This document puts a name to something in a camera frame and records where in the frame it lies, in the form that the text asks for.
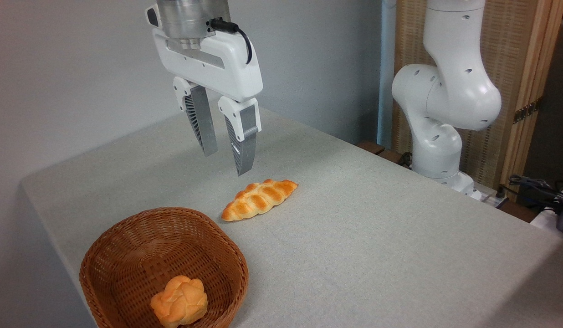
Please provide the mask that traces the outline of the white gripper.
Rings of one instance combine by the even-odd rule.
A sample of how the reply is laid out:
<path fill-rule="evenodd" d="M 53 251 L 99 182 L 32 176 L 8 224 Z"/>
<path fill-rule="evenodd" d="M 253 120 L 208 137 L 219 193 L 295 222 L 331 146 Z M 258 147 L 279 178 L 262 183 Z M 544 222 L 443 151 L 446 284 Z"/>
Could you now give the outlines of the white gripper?
<path fill-rule="evenodd" d="M 258 100 L 254 97 L 263 90 L 256 53 L 247 64 L 245 39 L 219 31 L 200 40 L 198 49 L 182 48 L 179 41 L 169 39 L 160 29 L 153 29 L 153 39 L 163 66 L 176 76 L 173 87 L 178 106 L 188 117 L 204 155 L 218 151 L 207 88 L 223 95 L 218 106 L 225 116 L 238 176 L 251 170 L 256 138 L 261 132 Z"/>

